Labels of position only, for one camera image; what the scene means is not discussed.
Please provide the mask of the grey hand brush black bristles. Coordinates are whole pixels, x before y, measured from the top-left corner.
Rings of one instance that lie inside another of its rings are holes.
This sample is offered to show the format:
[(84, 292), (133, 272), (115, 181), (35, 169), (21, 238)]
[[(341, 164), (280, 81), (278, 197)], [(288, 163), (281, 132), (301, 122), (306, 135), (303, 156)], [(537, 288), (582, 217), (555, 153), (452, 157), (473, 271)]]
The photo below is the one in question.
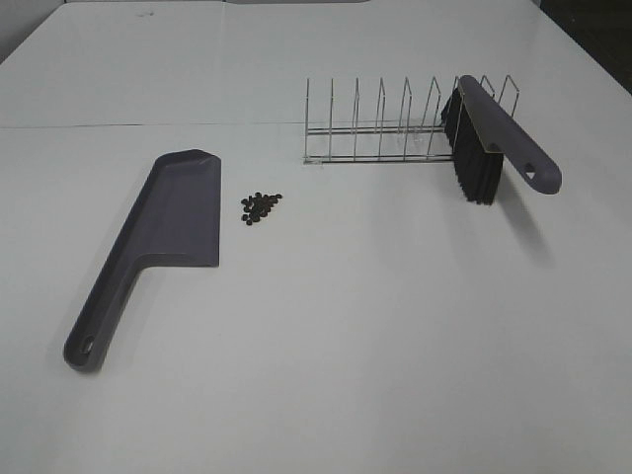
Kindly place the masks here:
[(459, 77), (441, 123), (468, 201), (494, 202), (505, 160), (533, 190), (548, 196), (560, 191), (558, 165), (473, 76)]

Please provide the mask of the pile of coffee beans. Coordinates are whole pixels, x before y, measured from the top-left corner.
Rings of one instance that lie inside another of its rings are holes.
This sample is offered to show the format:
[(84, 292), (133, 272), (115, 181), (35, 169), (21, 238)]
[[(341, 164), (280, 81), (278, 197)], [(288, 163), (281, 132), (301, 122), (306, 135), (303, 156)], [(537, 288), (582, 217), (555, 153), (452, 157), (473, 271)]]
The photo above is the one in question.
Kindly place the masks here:
[(282, 194), (268, 195), (260, 192), (242, 198), (240, 201), (242, 205), (241, 220), (248, 226), (260, 222), (270, 214), (282, 198)]

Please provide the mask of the grey plastic dustpan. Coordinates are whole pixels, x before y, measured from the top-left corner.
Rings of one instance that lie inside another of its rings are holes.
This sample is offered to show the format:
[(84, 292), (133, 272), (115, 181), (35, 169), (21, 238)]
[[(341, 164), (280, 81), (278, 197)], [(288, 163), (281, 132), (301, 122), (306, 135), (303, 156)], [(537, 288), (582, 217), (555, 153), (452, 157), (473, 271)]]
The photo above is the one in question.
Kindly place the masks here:
[(157, 158), (63, 347), (74, 370), (101, 369), (135, 282), (149, 268), (217, 268), (221, 160), (199, 149)]

